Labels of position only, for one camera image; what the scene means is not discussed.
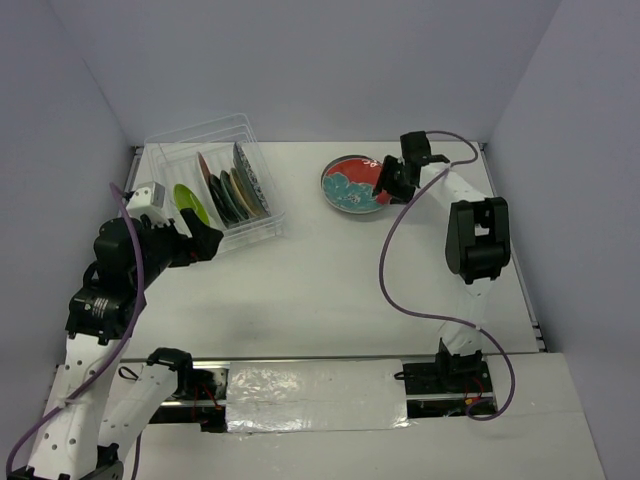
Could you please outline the lime green plate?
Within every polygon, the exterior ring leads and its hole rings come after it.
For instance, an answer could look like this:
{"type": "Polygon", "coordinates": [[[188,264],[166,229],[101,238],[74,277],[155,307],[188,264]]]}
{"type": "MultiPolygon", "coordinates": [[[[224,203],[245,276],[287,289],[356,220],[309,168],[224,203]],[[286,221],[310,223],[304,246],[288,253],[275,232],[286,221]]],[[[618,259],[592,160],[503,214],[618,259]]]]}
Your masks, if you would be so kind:
{"type": "Polygon", "coordinates": [[[209,216],[204,205],[189,187],[181,183],[175,184],[173,196],[178,210],[191,209],[205,225],[210,226],[209,216]]]}

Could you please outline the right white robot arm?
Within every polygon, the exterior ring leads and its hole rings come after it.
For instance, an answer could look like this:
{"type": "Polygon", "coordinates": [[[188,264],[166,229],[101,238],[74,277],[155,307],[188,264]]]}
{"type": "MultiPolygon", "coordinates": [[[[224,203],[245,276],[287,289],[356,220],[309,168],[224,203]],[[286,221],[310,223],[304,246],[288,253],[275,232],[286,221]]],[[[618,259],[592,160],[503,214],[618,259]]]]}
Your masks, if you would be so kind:
{"type": "Polygon", "coordinates": [[[391,239],[408,210],[428,194],[448,211],[444,258],[462,288],[453,316],[422,314],[394,304],[398,311],[442,323],[435,380],[446,391],[456,391],[469,377],[481,373],[483,321],[486,296],[511,259],[508,203],[471,186],[454,171],[479,159],[472,148],[469,160],[452,161],[432,151],[428,133],[409,132],[400,137],[401,155],[384,158],[373,190],[386,193],[403,210],[389,231],[381,252],[378,277],[383,296],[390,295],[384,283],[384,263],[391,239]]]}

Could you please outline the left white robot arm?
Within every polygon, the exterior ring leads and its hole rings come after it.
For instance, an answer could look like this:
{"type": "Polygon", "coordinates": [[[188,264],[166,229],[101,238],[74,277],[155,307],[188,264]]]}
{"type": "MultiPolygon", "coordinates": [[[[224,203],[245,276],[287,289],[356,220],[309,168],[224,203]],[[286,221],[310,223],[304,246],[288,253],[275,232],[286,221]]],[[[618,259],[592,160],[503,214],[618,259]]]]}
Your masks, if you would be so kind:
{"type": "Polygon", "coordinates": [[[212,373],[195,368],[182,350],[159,347],[144,362],[129,394],[105,410],[119,362],[146,305],[144,292],[167,268],[209,261],[224,235],[191,209],[152,223],[146,214],[105,222],[94,261],[69,302],[66,358],[56,380],[61,398],[16,443],[9,479],[119,479],[124,460],[168,398],[214,401],[212,373]]]}

